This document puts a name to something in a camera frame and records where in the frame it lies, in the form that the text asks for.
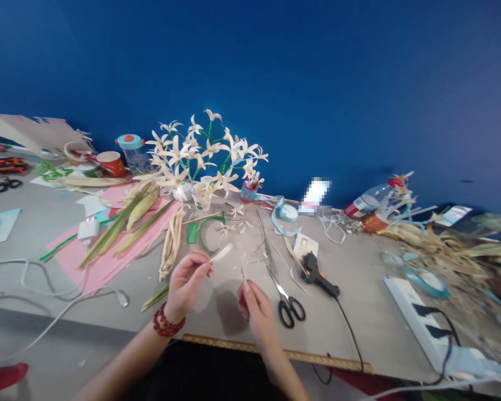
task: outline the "small pencil holder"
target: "small pencil holder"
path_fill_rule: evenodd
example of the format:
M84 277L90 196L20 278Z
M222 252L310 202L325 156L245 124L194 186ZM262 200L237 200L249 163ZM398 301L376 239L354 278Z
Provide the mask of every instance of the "small pencil holder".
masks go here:
M256 192L258 191L258 188L251 188L250 183L251 182L249 180L243 181L243 186L241 187L241 193L239 194L239 199L241 199L243 203L252 203L252 201L256 197Z

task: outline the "black scissor handle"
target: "black scissor handle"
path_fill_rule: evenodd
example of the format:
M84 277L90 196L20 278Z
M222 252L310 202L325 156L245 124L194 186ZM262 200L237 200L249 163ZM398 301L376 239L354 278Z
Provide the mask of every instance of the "black scissor handle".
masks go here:
M293 320L293 316L291 316L291 310L285 300L280 300L280 303L278 304L278 313L280 314L280 320L282 321L282 324L286 328L292 329L295 327L295 321Z
M7 183L3 182L3 183L0 183L0 192L5 192L7 191Z
M8 185L10 188L18 188L22 185L22 181L16 179L8 180Z
M289 303L289 308L291 309L297 320L304 321L306 319L306 312L302 307L301 303L292 296L288 297L288 303Z

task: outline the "person's left hand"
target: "person's left hand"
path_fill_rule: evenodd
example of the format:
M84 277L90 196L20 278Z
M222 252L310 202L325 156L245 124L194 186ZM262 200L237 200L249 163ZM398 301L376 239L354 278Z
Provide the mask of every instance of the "person's left hand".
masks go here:
M165 305L165 317L170 323L178 324L195 306L197 291L206 276L211 277L211 257L204 251L188 253L174 268L169 283L169 297Z

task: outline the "plastic bottle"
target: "plastic bottle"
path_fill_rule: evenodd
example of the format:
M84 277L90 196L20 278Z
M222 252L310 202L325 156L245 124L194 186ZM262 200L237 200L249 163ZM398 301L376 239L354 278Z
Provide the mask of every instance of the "plastic bottle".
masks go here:
M137 135L121 135L116 140L124 151L124 157L133 175L148 174L150 172L150 158L143 141Z
M352 219L359 219L374 211L384 199L390 195L396 187L402 186L402 181L392 178L387 184L377 185L368 189L355 199L343 212Z

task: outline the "white power adapter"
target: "white power adapter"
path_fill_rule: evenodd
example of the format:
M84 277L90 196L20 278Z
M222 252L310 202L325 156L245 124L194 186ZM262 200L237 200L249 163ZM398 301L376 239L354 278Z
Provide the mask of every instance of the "white power adapter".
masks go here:
M81 222L78 228L78 239L84 239L84 245L91 243L91 238L96 237L100 232L100 222L98 220L89 220Z

